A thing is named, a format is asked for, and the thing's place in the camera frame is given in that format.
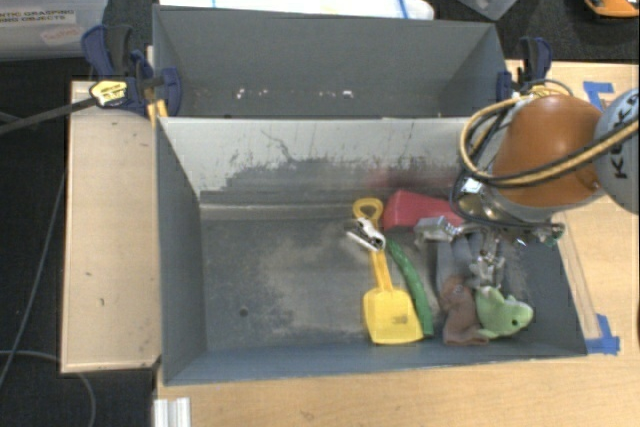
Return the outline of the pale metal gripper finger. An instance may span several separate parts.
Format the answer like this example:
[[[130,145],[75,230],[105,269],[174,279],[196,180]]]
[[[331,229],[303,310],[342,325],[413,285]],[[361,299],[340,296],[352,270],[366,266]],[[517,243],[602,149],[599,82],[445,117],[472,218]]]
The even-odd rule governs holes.
[[[469,265],[467,285],[472,289],[488,285],[488,264],[486,261],[476,260]]]
[[[504,273],[506,257],[502,248],[497,248],[494,254],[487,258],[489,284],[491,286],[501,286]]]

